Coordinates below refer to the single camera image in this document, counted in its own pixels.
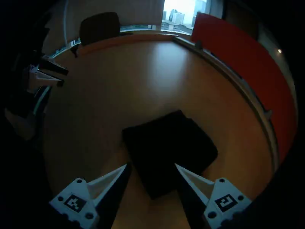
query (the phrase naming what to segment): white robot part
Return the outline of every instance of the white robot part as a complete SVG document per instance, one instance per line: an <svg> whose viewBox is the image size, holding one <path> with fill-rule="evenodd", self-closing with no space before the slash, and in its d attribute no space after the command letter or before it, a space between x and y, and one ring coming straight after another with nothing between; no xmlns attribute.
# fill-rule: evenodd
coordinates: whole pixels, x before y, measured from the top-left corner
<svg viewBox="0 0 305 229"><path fill-rule="evenodd" d="M50 205L60 214L65 214L71 222L78 222L83 229L95 228L99 222L96 206L120 177L126 165L89 183L81 178L75 179Z"/></svg>

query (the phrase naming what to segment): building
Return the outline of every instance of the building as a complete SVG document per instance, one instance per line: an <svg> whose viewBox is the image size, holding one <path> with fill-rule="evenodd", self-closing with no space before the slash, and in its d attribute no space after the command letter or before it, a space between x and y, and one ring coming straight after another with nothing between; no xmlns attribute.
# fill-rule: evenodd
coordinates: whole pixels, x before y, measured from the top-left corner
<svg viewBox="0 0 305 229"><path fill-rule="evenodd" d="M184 14L179 12L173 13L172 22L176 24L183 24L183 20L184 20Z"/></svg>
<svg viewBox="0 0 305 229"><path fill-rule="evenodd" d="M207 6L207 3L202 0L196 0L195 2L195 9L194 9L194 15L196 17L197 12L205 12L205 7Z"/></svg>
<svg viewBox="0 0 305 229"><path fill-rule="evenodd" d="M189 35L191 35L192 32L193 32L192 27L176 24L176 23L174 23L172 21L168 21L168 20L162 20L161 29L162 30L175 31L175 32L181 32L181 33L189 34Z"/></svg>
<svg viewBox="0 0 305 229"><path fill-rule="evenodd" d="M171 10L170 11L169 21L173 21L173 15L174 15L174 13L177 13L177 12L178 12L177 10Z"/></svg>
<svg viewBox="0 0 305 229"><path fill-rule="evenodd" d="M162 20L166 19L166 11L163 11L163 16L162 16Z"/></svg>
<svg viewBox="0 0 305 229"><path fill-rule="evenodd" d="M194 25L195 25L195 21L196 21L196 16L193 16L193 20L192 20L192 27L194 27Z"/></svg>
<svg viewBox="0 0 305 229"><path fill-rule="evenodd" d="M179 24L168 20L162 20L161 29L180 32Z"/></svg>

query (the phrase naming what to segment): round table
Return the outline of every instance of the round table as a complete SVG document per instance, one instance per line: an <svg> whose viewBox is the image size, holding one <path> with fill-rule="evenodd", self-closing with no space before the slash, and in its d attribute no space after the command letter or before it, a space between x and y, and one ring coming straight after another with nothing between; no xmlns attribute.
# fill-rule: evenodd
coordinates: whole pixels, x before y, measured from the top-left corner
<svg viewBox="0 0 305 229"><path fill-rule="evenodd" d="M105 47L56 58L69 70L52 89L44 156L51 189L96 179L129 161L122 129L182 110L218 149L202 176L225 177L254 199L272 176L268 141L253 109L207 61L169 39ZM113 228L188 228L177 192L151 201L135 169Z"/></svg>

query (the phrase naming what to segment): curtain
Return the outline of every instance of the curtain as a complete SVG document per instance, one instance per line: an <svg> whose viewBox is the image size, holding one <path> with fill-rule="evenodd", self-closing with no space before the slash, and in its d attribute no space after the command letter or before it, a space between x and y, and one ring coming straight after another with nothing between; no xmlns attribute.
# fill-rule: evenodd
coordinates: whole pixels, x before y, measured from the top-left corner
<svg viewBox="0 0 305 229"><path fill-rule="evenodd" d="M81 22L103 12L116 12L122 25L159 25L164 0L70 0L66 15L67 40L79 37Z"/></svg>
<svg viewBox="0 0 305 229"><path fill-rule="evenodd" d="M65 45L64 30L63 30L63 16L64 6L66 1L58 1L49 12L52 14L50 21L46 27L50 29L46 39L43 42L42 52L50 55L56 49Z"/></svg>

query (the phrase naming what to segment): wall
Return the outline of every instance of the wall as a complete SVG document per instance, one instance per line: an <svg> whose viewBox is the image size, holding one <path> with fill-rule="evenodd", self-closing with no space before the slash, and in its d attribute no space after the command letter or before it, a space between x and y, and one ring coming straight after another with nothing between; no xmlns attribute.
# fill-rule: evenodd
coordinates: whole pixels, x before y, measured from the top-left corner
<svg viewBox="0 0 305 229"><path fill-rule="evenodd" d="M253 39L258 37L258 19L248 10L240 7L237 3L226 1L223 19L244 32Z"/></svg>
<svg viewBox="0 0 305 229"><path fill-rule="evenodd" d="M297 95L295 92L294 80L292 78L289 66L285 59L285 55L284 55L284 53L278 52L278 49L280 47L277 44L275 38L273 37L271 32L268 31L268 29L261 23L259 24L258 42L268 51L269 55L273 58L273 60L279 66L281 72L283 73L283 75L288 83L291 94L294 98L295 108L296 108L296 110L298 110Z"/></svg>

